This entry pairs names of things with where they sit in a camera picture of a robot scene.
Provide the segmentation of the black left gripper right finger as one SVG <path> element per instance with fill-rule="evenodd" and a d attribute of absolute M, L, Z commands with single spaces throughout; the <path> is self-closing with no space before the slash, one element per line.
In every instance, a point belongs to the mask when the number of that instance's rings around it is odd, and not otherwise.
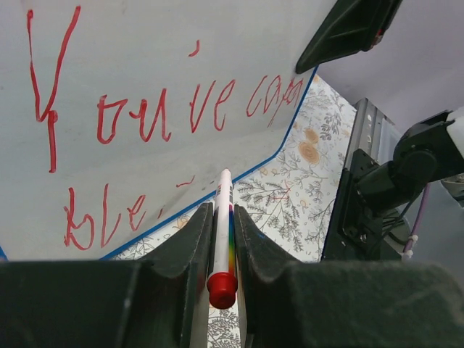
<path fill-rule="evenodd" d="M 404 262 L 301 262 L 235 208 L 243 347 L 461 347 L 463 290 Z"/>

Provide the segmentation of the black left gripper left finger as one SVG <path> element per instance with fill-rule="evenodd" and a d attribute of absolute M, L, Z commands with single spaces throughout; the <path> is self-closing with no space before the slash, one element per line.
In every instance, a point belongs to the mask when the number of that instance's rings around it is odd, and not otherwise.
<path fill-rule="evenodd" d="M 205 347 L 213 207 L 138 260 L 1 264 L 3 347 Z"/>

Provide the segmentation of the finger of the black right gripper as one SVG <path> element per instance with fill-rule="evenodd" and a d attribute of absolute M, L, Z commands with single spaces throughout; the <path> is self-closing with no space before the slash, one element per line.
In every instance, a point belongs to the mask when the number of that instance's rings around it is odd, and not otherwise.
<path fill-rule="evenodd" d="M 402 0 L 338 0 L 299 57 L 300 75 L 322 64 L 379 44 Z"/>

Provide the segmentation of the red white marker pen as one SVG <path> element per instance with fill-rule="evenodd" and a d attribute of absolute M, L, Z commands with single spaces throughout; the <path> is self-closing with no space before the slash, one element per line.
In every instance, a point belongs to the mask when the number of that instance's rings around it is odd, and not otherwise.
<path fill-rule="evenodd" d="M 220 174 L 214 208 L 207 290 L 210 304 L 226 310 L 234 305 L 238 288 L 233 183 L 227 168 Z"/>

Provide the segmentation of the blue framed whiteboard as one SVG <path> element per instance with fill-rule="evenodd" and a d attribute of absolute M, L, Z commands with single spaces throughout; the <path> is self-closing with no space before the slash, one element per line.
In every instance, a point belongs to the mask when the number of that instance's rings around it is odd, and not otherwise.
<path fill-rule="evenodd" d="M 3 1 L 1 253 L 108 257 L 288 136 L 332 1 Z"/>

